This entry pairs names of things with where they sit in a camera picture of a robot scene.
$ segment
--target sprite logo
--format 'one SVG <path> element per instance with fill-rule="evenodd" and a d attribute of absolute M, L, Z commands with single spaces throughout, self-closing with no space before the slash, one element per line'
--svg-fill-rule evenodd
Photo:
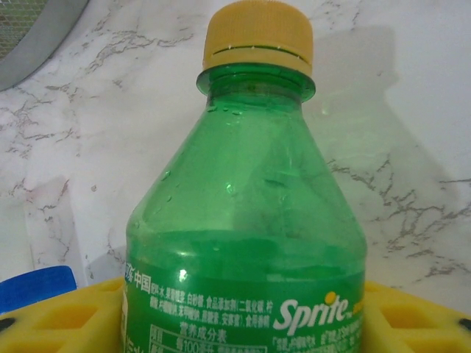
<path fill-rule="evenodd" d="M 341 322 L 352 316 L 346 313 L 349 302 L 341 299 L 335 292 L 325 296 L 325 303 L 313 307 L 298 305 L 297 300 L 285 300 L 280 307 L 281 321 L 275 320 L 273 328 L 277 330 L 288 329 L 287 336 L 292 336 L 300 327 L 314 327 Z"/>

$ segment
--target bottle neck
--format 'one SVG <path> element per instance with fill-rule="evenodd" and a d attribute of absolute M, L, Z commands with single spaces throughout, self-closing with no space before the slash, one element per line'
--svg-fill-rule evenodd
<path fill-rule="evenodd" d="M 211 68 L 198 77 L 199 89 L 208 95 L 208 106 L 236 106 L 264 110 L 301 110 L 314 95 L 310 77 L 268 64 L 232 64 Z"/>

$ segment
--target yellow dot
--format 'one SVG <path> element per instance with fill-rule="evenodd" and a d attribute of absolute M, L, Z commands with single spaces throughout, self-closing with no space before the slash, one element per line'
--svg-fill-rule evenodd
<path fill-rule="evenodd" d="M 336 292 L 329 292 L 325 296 L 325 304 L 332 305 L 336 299 L 337 299 Z"/>

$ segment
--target gray object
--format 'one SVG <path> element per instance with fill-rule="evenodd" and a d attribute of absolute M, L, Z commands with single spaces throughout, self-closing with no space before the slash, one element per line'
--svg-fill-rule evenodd
<path fill-rule="evenodd" d="M 74 27 L 88 0 L 0 0 L 0 90 L 39 68 Z"/>

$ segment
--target yellow bottle cap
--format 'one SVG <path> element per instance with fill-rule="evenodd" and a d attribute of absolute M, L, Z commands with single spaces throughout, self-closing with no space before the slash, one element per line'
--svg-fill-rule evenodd
<path fill-rule="evenodd" d="M 299 10 L 275 0 L 241 0 L 211 18 L 203 69 L 268 63 L 310 76 L 313 56 L 312 26 Z"/>

